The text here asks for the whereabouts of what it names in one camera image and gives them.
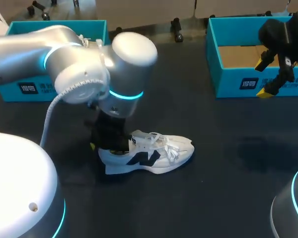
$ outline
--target shoe sole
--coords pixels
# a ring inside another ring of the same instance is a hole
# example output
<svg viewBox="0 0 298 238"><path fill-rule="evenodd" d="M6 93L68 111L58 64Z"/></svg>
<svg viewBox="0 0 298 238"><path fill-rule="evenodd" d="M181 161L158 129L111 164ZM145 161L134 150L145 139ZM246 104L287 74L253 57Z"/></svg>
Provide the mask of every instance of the shoe sole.
<svg viewBox="0 0 298 238"><path fill-rule="evenodd" d="M174 166L168 167L168 168L153 168L149 166L143 166L143 165L123 165L123 166L109 166L105 165L105 173L107 175L119 175L119 174L126 174L130 173L134 170L147 170L150 171L156 175L164 174L167 172L170 172L172 170L175 170L176 168L184 165L191 157L193 153L184 161L182 161L179 164L176 164Z"/></svg>

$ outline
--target box logo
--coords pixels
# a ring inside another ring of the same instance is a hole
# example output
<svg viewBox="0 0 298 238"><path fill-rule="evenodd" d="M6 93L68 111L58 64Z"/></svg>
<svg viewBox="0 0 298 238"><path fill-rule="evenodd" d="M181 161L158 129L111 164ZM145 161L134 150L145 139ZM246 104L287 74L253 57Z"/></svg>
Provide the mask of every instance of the box logo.
<svg viewBox="0 0 298 238"><path fill-rule="evenodd" d="M34 83L18 83L22 94L38 94Z"/></svg>
<svg viewBox="0 0 298 238"><path fill-rule="evenodd" d="M255 89L258 82L258 78L243 78L239 89Z"/></svg>

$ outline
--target robotic arm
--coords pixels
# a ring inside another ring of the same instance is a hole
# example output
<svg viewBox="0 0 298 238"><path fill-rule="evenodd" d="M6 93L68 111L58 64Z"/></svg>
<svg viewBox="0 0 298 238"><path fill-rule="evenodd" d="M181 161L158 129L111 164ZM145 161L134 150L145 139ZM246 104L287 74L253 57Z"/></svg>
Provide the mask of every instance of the robotic arm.
<svg viewBox="0 0 298 238"><path fill-rule="evenodd" d="M268 19L258 35L268 50L262 53L261 61L255 69L262 72L274 61L275 55L278 55L280 66L277 77L257 94L258 97L267 98L276 96L287 81L294 82L293 67L298 62L298 12L288 22Z"/></svg>
<svg viewBox="0 0 298 238"><path fill-rule="evenodd" d="M140 34L121 33L110 46L86 48L72 29L56 25L0 37L0 85L48 75L59 95L47 115L60 99L71 104L98 100L92 143L124 150L125 119L143 95L156 59L155 45Z"/></svg>

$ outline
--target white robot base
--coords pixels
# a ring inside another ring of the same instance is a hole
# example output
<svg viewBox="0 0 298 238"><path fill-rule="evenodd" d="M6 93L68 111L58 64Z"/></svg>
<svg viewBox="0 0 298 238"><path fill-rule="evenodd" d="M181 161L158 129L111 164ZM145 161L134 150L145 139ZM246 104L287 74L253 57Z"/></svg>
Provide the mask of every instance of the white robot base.
<svg viewBox="0 0 298 238"><path fill-rule="evenodd" d="M0 133L0 238L63 238L66 205L48 154Z"/></svg>

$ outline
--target glowing blue light ring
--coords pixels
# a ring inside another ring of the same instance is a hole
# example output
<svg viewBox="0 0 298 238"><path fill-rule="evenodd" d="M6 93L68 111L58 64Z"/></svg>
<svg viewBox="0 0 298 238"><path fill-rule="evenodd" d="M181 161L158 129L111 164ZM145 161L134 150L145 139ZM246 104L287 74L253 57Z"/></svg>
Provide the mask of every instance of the glowing blue light ring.
<svg viewBox="0 0 298 238"><path fill-rule="evenodd" d="M67 44L64 44L64 45L60 45L60 46L54 46L51 48L51 50L46 54L45 58L44 58L44 68L46 69L46 61L48 60L48 58L50 57L50 55L58 50L59 48L62 48L64 46L81 46L79 43L74 43L74 42L71 42L71 43L67 43Z"/></svg>
<svg viewBox="0 0 298 238"><path fill-rule="evenodd" d="M62 217L62 220L61 220L61 223L58 227L58 229L56 230L54 236L52 236L52 238L55 238L57 236L57 234L59 233L60 229L61 229L61 226L63 224L63 221L64 221L64 218L65 218L65 208L66 208L66 205L65 205L65 200L64 200L64 212L63 212L63 217Z"/></svg>
<svg viewBox="0 0 298 238"><path fill-rule="evenodd" d="M141 97L144 94L144 92L141 92L140 94L135 95L135 96L123 96L123 95L119 95L117 93L114 93L111 90L109 91L109 93L111 95L115 96L116 98L120 98L120 99L124 99L124 100L134 100L134 99L137 99L137 98Z"/></svg>
<svg viewBox="0 0 298 238"><path fill-rule="evenodd" d="M294 192L295 179L296 179L297 174L298 174L298 172L295 174L295 176L293 178L293 182L292 182L292 199L293 199L293 204L294 204L295 210L298 214L298 206L297 206L297 203L296 203L296 200L295 200L295 192Z"/></svg>

